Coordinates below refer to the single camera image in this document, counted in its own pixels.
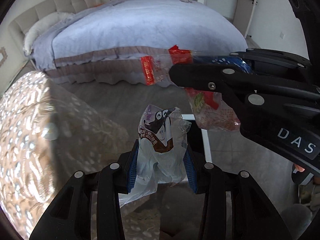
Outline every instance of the white plastic bag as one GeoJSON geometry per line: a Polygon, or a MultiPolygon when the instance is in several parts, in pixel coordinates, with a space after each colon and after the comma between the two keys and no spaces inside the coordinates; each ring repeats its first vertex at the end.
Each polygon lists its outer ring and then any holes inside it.
{"type": "Polygon", "coordinates": [[[119,194],[120,206],[155,193],[158,183],[179,183],[186,177],[183,157],[190,126],[177,107],[147,107],[138,127],[137,179],[131,193],[119,194]]]}

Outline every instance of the cartoon eyes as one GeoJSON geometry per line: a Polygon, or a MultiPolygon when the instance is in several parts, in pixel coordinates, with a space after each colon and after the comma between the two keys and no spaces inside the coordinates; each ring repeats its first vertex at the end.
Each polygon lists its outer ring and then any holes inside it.
{"type": "Polygon", "coordinates": [[[164,110],[164,111],[162,112],[163,117],[165,117],[165,116],[167,115],[167,112],[168,112],[168,110],[164,110]]]}
{"type": "Polygon", "coordinates": [[[162,113],[161,113],[161,112],[156,113],[156,118],[157,118],[158,120],[161,119],[161,117],[162,117],[162,113]]]}

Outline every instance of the upholstered headboard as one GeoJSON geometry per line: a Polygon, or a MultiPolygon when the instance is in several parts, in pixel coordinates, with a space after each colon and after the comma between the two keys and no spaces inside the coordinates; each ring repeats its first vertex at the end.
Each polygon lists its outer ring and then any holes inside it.
{"type": "Polygon", "coordinates": [[[45,0],[20,14],[8,26],[21,53],[24,35],[41,18],[53,12],[78,13],[101,4],[101,0],[45,0]]]}

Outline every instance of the open door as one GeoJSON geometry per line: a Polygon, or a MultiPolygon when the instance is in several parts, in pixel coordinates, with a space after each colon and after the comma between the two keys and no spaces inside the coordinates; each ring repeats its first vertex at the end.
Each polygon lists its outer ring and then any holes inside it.
{"type": "Polygon", "coordinates": [[[233,25],[247,37],[257,0],[238,0],[233,25]]]}

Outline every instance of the pillow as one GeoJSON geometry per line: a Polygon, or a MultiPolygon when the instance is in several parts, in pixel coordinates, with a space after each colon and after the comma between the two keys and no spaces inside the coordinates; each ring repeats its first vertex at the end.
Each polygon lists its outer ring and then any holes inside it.
{"type": "Polygon", "coordinates": [[[66,12],[54,12],[41,20],[37,21],[26,33],[23,42],[23,52],[26,56],[29,56],[32,52],[32,44],[41,34],[45,33],[50,27],[54,26],[58,22],[65,20],[73,13],[66,12]]]}

